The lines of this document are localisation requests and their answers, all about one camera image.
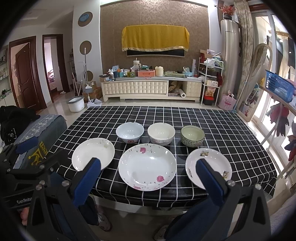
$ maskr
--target blue gripper pad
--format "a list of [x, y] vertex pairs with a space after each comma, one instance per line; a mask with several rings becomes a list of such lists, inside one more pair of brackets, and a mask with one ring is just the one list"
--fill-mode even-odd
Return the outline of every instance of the blue gripper pad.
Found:
[[213, 203], [221, 207], [224, 203], [224, 191], [216, 178], [201, 160], [196, 162], [195, 169]]
[[27, 151], [29, 151], [30, 149], [32, 149], [33, 147], [38, 145], [38, 138], [37, 137], [31, 137], [30, 139], [17, 144], [17, 147], [15, 149], [15, 152], [17, 154], [23, 154]]
[[101, 173], [100, 160], [97, 158], [92, 158], [91, 160], [93, 159], [95, 159], [93, 164], [88, 168], [88, 170], [73, 191], [73, 204], [75, 205], [75, 207], [78, 207], [85, 203], [87, 196], [89, 195], [96, 180], [98, 179], [98, 176]]

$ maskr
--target blue plastic basket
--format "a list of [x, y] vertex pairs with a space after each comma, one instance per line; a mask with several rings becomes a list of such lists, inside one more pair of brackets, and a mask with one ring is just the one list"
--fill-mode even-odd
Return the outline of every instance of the blue plastic basket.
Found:
[[284, 78], [266, 70], [266, 89], [289, 103], [293, 98], [295, 87]]

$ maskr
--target red box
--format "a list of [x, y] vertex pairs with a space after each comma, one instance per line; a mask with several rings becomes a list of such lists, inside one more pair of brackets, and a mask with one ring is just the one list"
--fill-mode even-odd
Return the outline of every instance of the red box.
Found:
[[155, 77], [155, 70], [139, 70], [138, 77]]

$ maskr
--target red flowers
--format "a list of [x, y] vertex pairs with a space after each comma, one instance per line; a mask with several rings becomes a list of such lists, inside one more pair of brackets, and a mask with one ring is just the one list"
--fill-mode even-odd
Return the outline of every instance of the red flowers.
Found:
[[223, 7], [219, 7], [219, 9], [224, 14], [227, 14], [227, 15], [230, 15], [230, 16], [232, 16], [234, 14], [234, 11], [235, 11], [235, 7], [234, 6], [227, 6], [227, 5], [224, 5]]

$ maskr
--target yellow cloth with gold trim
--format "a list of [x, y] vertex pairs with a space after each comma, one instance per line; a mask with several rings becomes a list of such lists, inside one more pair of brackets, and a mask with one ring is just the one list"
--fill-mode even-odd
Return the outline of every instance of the yellow cloth with gold trim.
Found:
[[189, 32], [174, 25], [133, 25], [122, 30], [122, 51], [167, 51], [189, 49]]

